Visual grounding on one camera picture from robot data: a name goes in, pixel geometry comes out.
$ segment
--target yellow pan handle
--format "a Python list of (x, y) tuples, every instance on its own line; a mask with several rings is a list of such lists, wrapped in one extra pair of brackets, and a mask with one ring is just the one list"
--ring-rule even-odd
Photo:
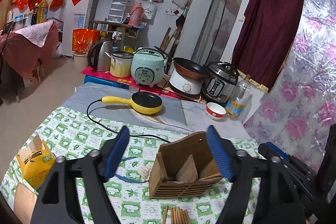
[(132, 105), (132, 99), (124, 99), (115, 96), (105, 96), (101, 99), (101, 101), (105, 104), (125, 104), (125, 105)]

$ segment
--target mint green rice cooker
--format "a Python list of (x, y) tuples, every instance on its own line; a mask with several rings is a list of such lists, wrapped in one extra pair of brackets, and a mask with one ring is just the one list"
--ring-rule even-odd
[(131, 75), (136, 84), (154, 85), (161, 82), (167, 61), (163, 54), (152, 48), (139, 48), (131, 65)]

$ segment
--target white refrigerator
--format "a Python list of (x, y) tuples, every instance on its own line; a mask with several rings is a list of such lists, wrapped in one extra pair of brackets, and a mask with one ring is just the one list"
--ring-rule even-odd
[(81, 0), (76, 5), (72, 0), (67, 0), (63, 13), (63, 43), (62, 54), (73, 56), (72, 31), (74, 29), (92, 29), (95, 19), (98, 0)]

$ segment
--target yellow frying pan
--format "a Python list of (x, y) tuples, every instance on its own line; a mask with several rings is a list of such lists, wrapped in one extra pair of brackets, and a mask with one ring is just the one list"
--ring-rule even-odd
[(133, 107), (135, 111), (143, 114), (154, 114), (159, 112), (162, 108), (162, 99), (153, 93), (145, 91), (133, 93), (131, 99), (105, 96), (101, 101), (105, 104), (129, 105)]

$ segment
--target dial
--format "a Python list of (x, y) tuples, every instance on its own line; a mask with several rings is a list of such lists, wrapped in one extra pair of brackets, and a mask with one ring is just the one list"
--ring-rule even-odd
[(191, 91), (191, 86), (190, 86), (189, 84), (185, 84), (185, 85), (183, 86), (183, 90), (184, 90), (185, 92), (189, 92), (189, 91)]

